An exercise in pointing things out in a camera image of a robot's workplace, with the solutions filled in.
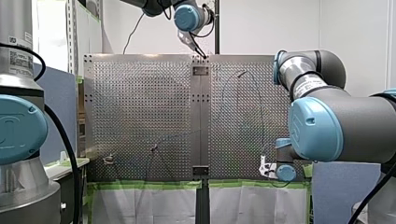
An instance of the hole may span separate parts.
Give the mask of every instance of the hole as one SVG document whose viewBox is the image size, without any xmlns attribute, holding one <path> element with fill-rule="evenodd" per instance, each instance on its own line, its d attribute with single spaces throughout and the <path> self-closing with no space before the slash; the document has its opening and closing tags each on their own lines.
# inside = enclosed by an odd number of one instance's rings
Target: hole
<svg viewBox="0 0 396 224">
<path fill-rule="evenodd" d="M 315 124 L 315 119 L 314 119 L 314 118 L 307 119 L 307 120 L 305 121 L 305 123 L 306 123 L 307 125 L 314 125 L 314 124 Z"/>
</svg>

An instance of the bolt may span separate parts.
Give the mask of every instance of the bolt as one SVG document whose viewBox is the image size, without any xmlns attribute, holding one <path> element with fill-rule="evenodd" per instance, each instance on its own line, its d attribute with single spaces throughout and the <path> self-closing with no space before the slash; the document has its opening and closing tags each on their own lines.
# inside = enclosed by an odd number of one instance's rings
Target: bolt
<svg viewBox="0 0 396 224">
<path fill-rule="evenodd" d="M 35 112 L 35 108 L 34 108 L 34 107 L 32 107 L 32 106 L 30 106 L 30 108 L 29 108 L 29 112 L 31 112 L 31 113 Z"/>
<path fill-rule="evenodd" d="M 66 211 L 66 203 L 61 203 L 61 213 Z"/>
</svg>

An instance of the blue joint cap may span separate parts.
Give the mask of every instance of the blue joint cap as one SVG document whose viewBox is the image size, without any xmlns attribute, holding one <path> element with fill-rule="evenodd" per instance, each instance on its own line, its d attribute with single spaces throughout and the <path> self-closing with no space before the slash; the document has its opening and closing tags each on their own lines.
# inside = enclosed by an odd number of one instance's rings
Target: blue joint cap
<svg viewBox="0 0 396 224">
<path fill-rule="evenodd" d="M 317 98 L 294 101 L 289 110 L 289 133 L 296 153 L 311 161 L 335 161 L 344 147 L 338 118 Z"/>
<path fill-rule="evenodd" d="M 182 5 L 175 11 L 175 25 L 181 31 L 194 31 L 198 28 L 199 21 L 198 9 L 192 5 Z"/>
<path fill-rule="evenodd" d="M 386 91 L 384 91 L 384 93 L 396 97 L 396 88 L 392 88 L 392 89 L 386 90 Z"/>
<path fill-rule="evenodd" d="M 291 140 L 289 138 L 278 138 L 275 142 L 275 148 L 279 149 L 291 145 Z"/>
<path fill-rule="evenodd" d="M 280 85 L 280 80 L 279 80 L 279 59 L 282 57 L 282 54 L 286 52 L 285 50 L 281 50 L 278 52 L 274 58 L 274 69 L 273 69 L 273 79 L 274 79 L 274 84 L 275 85 Z"/>
<path fill-rule="evenodd" d="M 37 106 L 0 94 L 0 165 L 29 158 L 44 144 L 47 134 L 46 118 Z"/>
<path fill-rule="evenodd" d="M 276 169 L 276 176 L 281 181 L 290 182 L 296 178 L 297 174 L 294 167 L 290 165 L 281 165 Z"/>
</svg>

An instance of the perforated metal board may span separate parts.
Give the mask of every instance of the perforated metal board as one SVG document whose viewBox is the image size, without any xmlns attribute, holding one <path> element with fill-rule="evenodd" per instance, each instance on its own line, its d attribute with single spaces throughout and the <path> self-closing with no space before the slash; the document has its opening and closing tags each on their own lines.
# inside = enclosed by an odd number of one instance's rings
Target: perforated metal board
<svg viewBox="0 0 396 224">
<path fill-rule="evenodd" d="M 88 55 L 85 74 L 91 181 L 191 179 L 190 56 Z"/>
<path fill-rule="evenodd" d="M 290 100 L 273 84 L 272 56 L 85 61 L 91 181 L 191 180 L 193 165 L 208 165 L 210 178 L 262 179 L 261 155 L 275 162 L 275 140 L 288 136 Z"/>
<path fill-rule="evenodd" d="M 287 92 L 273 82 L 272 56 L 210 59 L 210 178 L 262 178 L 260 156 L 276 161 L 275 141 L 288 136 Z"/>
</svg>

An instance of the black hose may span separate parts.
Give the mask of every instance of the black hose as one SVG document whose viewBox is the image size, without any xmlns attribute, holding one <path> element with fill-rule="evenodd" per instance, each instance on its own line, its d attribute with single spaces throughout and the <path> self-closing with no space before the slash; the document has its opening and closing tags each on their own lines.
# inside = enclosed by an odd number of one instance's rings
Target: black hose
<svg viewBox="0 0 396 224">
<path fill-rule="evenodd" d="M 73 173 L 73 179 L 74 179 L 75 206 L 74 206 L 73 224 L 78 224 L 80 195 L 79 195 L 79 173 L 78 173 L 77 160 L 76 160 L 72 145 L 70 144 L 69 138 L 67 137 L 67 133 L 64 130 L 64 126 L 62 125 L 61 121 L 58 119 L 56 114 L 53 112 L 53 110 L 49 106 L 45 105 L 44 111 L 49 115 L 49 117 L 52 119 L 53 123 L 55 124 L 56 128 L 58 129 L 59 134 L 61 135 L 62 140 L 64 141 L 64 146 L 66 147 L 67 154 L 70 158 L 70 164 L 72 166 L 72 173 Z"/>
<path fill-rule="evenodd" d="M 30 54 L 34 55 L 35 57 L 37 57 L 37 59 L 41 62 L 41 71 L 35 77 L 35 81 L 38 81 L 44 75 L 44 73 L 46 72 L 47 66 L 46 66 L 46 63 L 44 62 L 43 58 L 41 58 L 40 55 L 38 55 L 37 53 L 35 53 L 31 49 L 20 47 L 20 46 L 16 46 L 16 45 L 3 44 L 3 43 L 0 43 L 0 47 L 9 48 L 9 49 L 18 49 L 18 50 L 21 50 L 21 51 L 25 51 L 26 53 L 30 53 Z"/>
</svg>

